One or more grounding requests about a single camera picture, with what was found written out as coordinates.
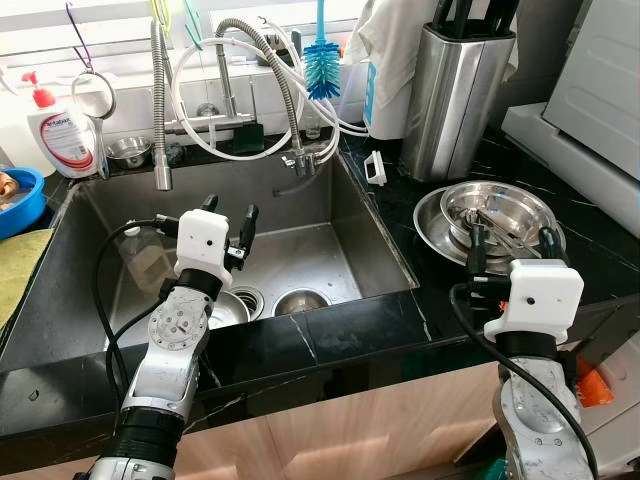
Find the white appliance with lid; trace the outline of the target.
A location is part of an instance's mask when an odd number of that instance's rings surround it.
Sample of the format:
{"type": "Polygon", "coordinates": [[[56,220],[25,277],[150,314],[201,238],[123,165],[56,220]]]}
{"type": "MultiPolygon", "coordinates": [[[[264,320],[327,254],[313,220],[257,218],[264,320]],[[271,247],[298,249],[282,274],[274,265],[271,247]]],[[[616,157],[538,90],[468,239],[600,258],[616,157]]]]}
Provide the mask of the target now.
{"type": "Polygon", "coordinates": [[[512,106],[503,132],[637,236],[640,0],[588,0],[547,102],[512,106]]]}

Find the stainless steel sink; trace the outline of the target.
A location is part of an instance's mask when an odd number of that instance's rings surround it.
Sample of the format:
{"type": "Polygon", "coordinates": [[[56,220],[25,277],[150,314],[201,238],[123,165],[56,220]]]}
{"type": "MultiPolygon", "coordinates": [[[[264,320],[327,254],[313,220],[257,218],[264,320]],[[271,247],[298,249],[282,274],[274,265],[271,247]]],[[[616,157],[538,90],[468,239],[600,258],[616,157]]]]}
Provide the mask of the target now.
{"type": "Polygon", "coordinates": [[[241,232],[247,207],[259,207],[250,256],[232,284],[260,294],[260,317],[279,314],[284,298],[297,291],[340,305],[416,287],[365,195],[364,179],[338,160],[310,178],[278,161],[256,160],[183,166],[172,179],[169,191],[156,189],[148,173],[70,188],[40,266],[20,288],[24,300],[6,328],[0,372],[104,351],[108,342],[90,292],[93,265],[101,268],[102,302],[114,326],[157,297],[155,289],[137,287],[118,251],[99,259],[106,236],[129,220],[182,215],[210,195],[219,197],[232,236],[241,232]]]}

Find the small steel bowl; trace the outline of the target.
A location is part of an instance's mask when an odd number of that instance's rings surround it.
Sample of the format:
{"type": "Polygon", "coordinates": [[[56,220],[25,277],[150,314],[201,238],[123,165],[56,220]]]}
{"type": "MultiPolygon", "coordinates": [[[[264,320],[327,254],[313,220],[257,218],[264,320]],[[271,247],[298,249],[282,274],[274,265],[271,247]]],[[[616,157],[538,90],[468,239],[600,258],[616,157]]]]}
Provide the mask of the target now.
{"type": "Polygon", "coordinates": [[[210,329],[219,329],[224,326],[250,323],[251,320],[250,310],[244,306],[241,298],[223,291],[219,293],[218,300],[212,305],[207,326],[210,329]]]}

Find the blue plastic bowl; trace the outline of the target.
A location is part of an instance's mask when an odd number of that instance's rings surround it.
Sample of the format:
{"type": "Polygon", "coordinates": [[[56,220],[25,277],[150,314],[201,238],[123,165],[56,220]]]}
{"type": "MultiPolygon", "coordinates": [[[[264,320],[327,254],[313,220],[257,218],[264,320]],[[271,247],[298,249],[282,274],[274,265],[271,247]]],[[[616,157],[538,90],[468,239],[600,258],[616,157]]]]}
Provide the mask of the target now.
{"type": "Polygon", "coordinates": [[[20,189],[0,204],[0,241],[17,236],[44,215],[46,198],[42,193],[45,177],[28,166],[0,169],[18,180],[20,189]]]}

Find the white spray bottle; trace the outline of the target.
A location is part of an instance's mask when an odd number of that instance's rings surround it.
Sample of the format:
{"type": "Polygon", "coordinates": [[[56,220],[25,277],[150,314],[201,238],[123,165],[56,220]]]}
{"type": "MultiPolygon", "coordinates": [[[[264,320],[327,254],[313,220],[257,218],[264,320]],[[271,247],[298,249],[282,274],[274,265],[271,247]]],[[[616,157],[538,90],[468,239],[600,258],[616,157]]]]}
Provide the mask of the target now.
{"type": "Polygon", "coordinates": [[[29,137],[26,114],[12,96],[0,96],[0,150],[14,166],[41,170],[41,156],[29,137]]]}

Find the round hanging metal strainer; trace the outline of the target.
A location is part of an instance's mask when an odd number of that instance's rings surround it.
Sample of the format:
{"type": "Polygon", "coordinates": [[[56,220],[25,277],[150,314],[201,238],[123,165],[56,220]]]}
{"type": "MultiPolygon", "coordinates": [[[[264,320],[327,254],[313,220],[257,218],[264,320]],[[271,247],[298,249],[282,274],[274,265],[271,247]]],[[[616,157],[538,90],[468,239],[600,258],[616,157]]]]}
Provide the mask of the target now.
{"type": "Polygon", "coordinates": [[[69,83],[70,99],[79,113],[105,120],[116,110],[116,92],[110,79],[96,70],[83,70],[69,83]]]}

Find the steel sink drain strainer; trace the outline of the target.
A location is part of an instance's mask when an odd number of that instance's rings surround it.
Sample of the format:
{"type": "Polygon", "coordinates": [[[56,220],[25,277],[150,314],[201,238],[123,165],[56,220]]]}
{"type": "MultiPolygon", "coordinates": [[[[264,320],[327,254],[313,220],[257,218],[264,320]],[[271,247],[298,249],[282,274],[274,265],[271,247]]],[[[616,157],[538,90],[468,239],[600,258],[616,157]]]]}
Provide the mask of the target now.
{"type": "Polygon", "coordinates": [[[265,300],[259,289],[253,288],[251,285],[238,285],[238,287],[230,289],[230,293],[250,311],[252,320],[260,319],[265,300]]]}

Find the wooden cabinet front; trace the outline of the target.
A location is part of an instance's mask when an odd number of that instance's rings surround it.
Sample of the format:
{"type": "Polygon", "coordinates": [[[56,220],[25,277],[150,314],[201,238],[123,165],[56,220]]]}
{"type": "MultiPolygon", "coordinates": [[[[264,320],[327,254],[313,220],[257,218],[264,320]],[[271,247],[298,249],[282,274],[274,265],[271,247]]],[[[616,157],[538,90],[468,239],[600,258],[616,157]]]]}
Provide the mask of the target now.
{"type": "MultiPolygon", "coordinates": [[[[297,379],[207,399],[183,435],[178,480],[383,479],[457,460],[494,425],[497,366],[440,372],[324,399],[297,379]]],[[[113,422],[100,372],[0,375],[0,480],[70,480],[105,447],[113,422]]]]}

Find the orange object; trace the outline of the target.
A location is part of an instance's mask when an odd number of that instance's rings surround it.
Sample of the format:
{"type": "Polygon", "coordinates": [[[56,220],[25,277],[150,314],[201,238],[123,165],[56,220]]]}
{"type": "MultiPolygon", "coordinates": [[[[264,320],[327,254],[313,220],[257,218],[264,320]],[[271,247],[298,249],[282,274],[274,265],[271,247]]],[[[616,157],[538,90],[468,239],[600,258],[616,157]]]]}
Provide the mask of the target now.
{"type": "Polygon", "coordinates": [[[581,406],[584,408],[605,406],[614,401],[607,381],[582,358],[577,358],[577,389],[581,406]]]}

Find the white washing machine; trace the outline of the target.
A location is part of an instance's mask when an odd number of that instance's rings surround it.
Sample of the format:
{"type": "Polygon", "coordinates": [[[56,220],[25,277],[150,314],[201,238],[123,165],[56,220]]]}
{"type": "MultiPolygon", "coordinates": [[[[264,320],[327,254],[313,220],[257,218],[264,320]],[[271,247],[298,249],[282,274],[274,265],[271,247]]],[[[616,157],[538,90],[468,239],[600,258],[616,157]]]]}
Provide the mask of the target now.
{"type": "Polygon", "coordinates": [[[593,447],[602,479],[635,470],[640,456],[640,348],[632,337],[594,369],[607,381],[611,404],[584,408],[581,425],[593,447]]]}

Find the wide steel bowl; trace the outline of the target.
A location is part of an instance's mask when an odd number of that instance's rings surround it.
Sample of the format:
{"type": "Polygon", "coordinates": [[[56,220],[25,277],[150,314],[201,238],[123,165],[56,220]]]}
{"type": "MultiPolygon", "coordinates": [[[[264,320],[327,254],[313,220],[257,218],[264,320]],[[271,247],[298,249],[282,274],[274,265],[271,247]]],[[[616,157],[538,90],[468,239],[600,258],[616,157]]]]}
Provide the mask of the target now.
{"type": "MultiPolygon", "coordinates": [[[[525,189],[509,186],[495,180],[467,180],[445,188],[439,200],[439,209],[451,225],[451,234],[462,246],[470,247],[470,230],[476,224],[471,209],[488,210],[490,215],[508,218],[524,230],[526,238],[539,243],[541,227],[559,229],[556,215],[538,196],[525,189]]],[[[486,252],[490,256],[507,255],[508,250],[497,239],[490,237],[488,228],[486,252]]]]}

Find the steel knife block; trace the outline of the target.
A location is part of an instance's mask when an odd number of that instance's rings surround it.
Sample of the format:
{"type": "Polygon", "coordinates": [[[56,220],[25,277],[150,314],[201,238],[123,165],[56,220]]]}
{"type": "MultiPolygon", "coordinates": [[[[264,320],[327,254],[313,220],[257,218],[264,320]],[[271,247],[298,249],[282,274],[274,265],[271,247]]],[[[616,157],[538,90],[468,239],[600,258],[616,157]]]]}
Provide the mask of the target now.
{"type": "Polygon", "coordinates": [[[420,182],[466,177],[504,79],[521,0],[439,0],[422,26],[399,174],[420,182]]]}

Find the green plastic object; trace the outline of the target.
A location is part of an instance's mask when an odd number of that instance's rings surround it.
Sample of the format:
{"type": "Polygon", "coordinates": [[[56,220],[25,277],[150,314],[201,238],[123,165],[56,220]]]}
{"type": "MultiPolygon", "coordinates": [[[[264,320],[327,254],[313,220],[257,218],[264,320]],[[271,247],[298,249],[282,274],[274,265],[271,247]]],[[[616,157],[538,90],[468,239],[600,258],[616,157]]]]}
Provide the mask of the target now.
{"type": "Polygon", "coordinates": [[[480,468],[471,480],[509,480],[507,474],[507,458],[497,457],[488,465],[480,468]]]}

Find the small steel cup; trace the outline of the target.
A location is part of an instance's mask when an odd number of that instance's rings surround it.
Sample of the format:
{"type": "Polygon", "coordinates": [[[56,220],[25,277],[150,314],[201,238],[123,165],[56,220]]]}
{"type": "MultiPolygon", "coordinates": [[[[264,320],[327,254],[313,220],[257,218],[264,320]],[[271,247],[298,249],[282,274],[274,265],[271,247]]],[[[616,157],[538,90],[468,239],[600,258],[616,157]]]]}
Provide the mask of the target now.
{"type": "Polygon", "coordinates": [[[329,305],[330,301],[323,293],[311,291],[311,289],[298,288],[294,289],[294,291],[285,292],[276,301],[273,316],[300,314],[300,312],[315,310],[315,308],[325,308],[329,305]]]}

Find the small white plastic clip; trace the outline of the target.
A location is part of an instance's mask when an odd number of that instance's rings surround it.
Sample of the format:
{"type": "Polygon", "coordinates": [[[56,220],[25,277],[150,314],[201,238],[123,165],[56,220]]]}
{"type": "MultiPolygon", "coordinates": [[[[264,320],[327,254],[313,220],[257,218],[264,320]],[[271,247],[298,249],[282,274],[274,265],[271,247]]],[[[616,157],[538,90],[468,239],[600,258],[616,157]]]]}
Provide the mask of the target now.
{"type": "Polygon", "coordinates": [[[372,151],[364,160],[366,182],[371,186],[384,186],[387,183],[387,169],[380,151],[372,151]]]}

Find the white soap bottle red pump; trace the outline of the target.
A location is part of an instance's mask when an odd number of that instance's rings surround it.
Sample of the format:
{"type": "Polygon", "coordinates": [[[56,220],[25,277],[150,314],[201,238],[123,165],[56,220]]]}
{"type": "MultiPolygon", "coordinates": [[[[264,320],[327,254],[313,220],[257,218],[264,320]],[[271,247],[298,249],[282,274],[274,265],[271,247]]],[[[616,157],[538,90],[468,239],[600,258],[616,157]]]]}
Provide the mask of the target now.
{"type": "Polygon", "coordinates": [[[24,73],[20,79],[32,86],[33,106],[27,111],[26,124],[38,151],[65,178],[100,174],[102,161],[96,152],[95,134],[90,119],[76,102],[59,101],[41,86],[33,72],[24,73]]]}

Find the yellow green cloth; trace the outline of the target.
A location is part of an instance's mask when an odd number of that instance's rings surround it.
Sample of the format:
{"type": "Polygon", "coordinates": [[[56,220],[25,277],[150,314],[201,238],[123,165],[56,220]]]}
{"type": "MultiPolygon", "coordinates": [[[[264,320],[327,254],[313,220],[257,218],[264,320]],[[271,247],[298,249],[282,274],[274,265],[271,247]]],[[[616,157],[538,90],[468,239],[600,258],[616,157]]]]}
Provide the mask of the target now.
{"type": "Polygon", "coordinates": [[[0,329],[17,310],[51,236],[52,229],[41,229],[0,239],[0,329]]]}

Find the large steel plate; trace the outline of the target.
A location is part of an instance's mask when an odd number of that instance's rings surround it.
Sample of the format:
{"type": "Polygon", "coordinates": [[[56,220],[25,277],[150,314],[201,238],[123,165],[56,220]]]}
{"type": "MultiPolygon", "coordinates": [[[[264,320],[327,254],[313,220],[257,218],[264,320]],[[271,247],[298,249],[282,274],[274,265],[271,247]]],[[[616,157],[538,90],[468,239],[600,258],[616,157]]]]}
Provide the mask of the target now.
{"type": "MultiPolygon", "coordinates": [[[[447,259],[457,262],[457,264],[465,266],[468,262],[468,247],[462,246],[457,239],[451,234],[451,225],[445,220],[445,215],[439,209],[439,200],[442,197],[445,188],[435,189],[424,198],[421,198],[419,204],[415,207],[415,227],[417,233],[429,247],[433,248],[440,255],[447,259]]],[[[567,241],[564,238],[561,224],[559,224],[558,232],[561,233],[564,251],[567,250],[567,241]]],[[[540,232],[538,248],[540,250],[540,232]]],[[[504,275],[508,273],[509,265],[516,260],[516,257],[507,255],[490,256],[488,253],[488,273],[504,275]]]]}

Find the white jug blue label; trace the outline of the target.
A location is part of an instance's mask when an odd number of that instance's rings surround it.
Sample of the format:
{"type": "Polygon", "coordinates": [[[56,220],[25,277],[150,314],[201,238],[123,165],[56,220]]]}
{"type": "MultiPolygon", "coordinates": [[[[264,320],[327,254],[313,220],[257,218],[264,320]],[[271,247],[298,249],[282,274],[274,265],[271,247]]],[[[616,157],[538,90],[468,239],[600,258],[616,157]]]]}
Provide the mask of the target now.
{"type": "Polygon", "coordinates": [[[412,92],[411,61],[372,55],[367,68],[364,119],[376,140],[402,140],[412,92]]]}

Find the white hanging towel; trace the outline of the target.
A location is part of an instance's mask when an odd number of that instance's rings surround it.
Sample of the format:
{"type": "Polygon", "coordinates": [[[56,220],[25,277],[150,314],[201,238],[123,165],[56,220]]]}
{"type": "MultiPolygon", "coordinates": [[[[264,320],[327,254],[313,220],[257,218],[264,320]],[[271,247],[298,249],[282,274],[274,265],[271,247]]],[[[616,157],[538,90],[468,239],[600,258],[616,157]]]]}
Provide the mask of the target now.
{"type": "Polygon", "coordinates": [[[389,104],[415,73],[421,29],[434,17],[438,0],[367,0],[347,47],[355,60],[376,68],[376,105],[389,104]]]}

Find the tiny steel dish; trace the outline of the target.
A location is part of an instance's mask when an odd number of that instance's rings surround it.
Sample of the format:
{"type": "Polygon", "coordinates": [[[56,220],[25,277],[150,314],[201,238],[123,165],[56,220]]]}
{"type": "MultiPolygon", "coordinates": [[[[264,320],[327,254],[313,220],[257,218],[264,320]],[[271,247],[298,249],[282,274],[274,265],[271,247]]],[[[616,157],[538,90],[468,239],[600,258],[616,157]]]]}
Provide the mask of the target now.
{"type": "Polygon", "coordinates": [[[104,155],[115,169],[138,169],[150,161],[152,145],[154,142],[145,137],[119,138],[104,147],[104,155]]]}

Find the blue bottle brush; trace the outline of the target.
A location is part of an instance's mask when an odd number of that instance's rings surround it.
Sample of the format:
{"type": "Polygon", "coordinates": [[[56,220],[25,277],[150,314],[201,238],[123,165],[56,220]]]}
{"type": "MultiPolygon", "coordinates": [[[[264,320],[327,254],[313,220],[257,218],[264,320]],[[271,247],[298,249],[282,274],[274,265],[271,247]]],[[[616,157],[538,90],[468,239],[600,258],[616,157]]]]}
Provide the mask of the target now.
{"type": "Polygon", "coordinates": [[[340,96],[340,47],[326,38],[325,0],[316,0],[315,40],[303,49],[303,63],[308,99],[340,96]]]}

